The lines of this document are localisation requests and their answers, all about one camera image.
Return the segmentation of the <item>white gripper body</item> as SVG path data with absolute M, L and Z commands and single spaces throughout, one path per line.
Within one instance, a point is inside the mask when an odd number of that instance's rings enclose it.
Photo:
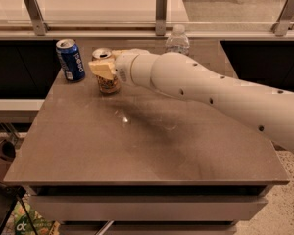
M 115 60 L 116 75 L 120 82 L 134 86 L 134 82 L 131 77 L 131 68 L 133 62 L 138 57 L 138 54 L 132 52 L 121 53 Z

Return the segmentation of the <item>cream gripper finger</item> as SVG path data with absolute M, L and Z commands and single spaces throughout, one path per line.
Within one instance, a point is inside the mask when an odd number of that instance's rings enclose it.
M 118 57 L 121 54 L 124 53 L 130 53 L 130 54 L 150 54 L 150 52 L 148 50 L 144 50 L 144 49 L 120 49 L 120 50 L 112 50 L 112 55 L 114 57 Z
M 88 63 L 93 74 L 108 80 L 113 80 L 115 75 L 115 64 L 112 62 L 96 63 L 95 61 Z

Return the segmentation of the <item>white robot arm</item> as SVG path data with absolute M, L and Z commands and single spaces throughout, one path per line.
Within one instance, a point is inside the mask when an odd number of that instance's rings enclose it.
M 218 74 L 175 52 L 132 49 L 88 65 L 106 79 L 205 103 L 294 154 L 294 92 Z

